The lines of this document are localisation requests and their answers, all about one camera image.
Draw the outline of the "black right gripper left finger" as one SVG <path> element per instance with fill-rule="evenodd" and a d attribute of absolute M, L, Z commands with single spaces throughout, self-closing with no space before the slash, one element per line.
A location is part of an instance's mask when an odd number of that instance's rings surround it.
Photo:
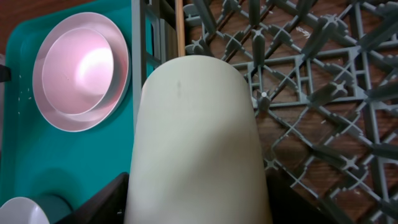
<path fill-rule="evenodd" d="M 129 174 L 120 173 L 81 207 L 56 224 L 122 224 L 126 209 Z"/>

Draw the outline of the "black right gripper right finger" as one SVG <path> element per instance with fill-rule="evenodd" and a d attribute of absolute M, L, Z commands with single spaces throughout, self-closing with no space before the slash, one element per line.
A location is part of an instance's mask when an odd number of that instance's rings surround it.
<path fill-rule="evenodd" d="M 291 189 L 280 174 L 266 174 L 273 223 L 335 224 L 329 216 Z"/>

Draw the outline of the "small grey bowl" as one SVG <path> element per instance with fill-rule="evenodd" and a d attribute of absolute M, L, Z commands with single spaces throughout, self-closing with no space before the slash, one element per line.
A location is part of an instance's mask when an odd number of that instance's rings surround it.
<path fill-rule="evenodd" d="M 42 208 L 26 197 L 15 197 L 1 206 L 1 224 L 49 224 Z"/>

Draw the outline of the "pale green cup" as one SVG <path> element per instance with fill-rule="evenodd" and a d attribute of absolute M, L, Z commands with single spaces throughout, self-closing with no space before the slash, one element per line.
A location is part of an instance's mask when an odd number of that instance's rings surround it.
<path fill-rule="evenodd" d="M 271 223 L 248 84 L 191 55 L 146 80 L 134 132 L 126 223 Z"/>

